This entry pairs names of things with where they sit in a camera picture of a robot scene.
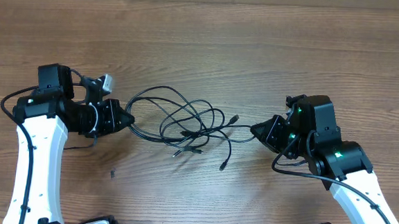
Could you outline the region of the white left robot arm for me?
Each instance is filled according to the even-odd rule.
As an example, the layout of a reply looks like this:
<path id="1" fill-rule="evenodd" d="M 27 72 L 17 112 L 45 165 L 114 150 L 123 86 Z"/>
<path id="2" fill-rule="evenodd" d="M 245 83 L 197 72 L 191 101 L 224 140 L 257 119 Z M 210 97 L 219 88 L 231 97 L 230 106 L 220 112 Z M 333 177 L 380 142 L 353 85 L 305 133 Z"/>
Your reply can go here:
<path id="1" fill-rule="evenodd" d="M 64 224 L 60 203 L 62 154 L 70 132 L 97 141 L 134 123 L 134 117 L 109 99 L 113 78 L 81 76 L 85 98 L 74 100 L 74 69 L 41 66 L 38 84 L 18 98 L 12 112 L 19 156 L 11 202 L 3 224 Z"/>

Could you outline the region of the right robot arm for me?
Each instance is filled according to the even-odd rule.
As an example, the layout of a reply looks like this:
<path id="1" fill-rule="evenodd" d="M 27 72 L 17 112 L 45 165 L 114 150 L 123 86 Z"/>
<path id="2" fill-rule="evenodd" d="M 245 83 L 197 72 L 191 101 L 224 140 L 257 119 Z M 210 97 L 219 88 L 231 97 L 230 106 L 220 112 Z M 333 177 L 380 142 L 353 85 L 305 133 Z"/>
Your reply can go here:
<path id="1" fill-rule="evenodd" d="M 250 130 L 276 153 L 272 169 L 322 181 L 352 224 L 399 224 L 363 148 L 342 139 L 330 98 L 288 96 L 285 104 L 286 117 L 276 114 Z"/>

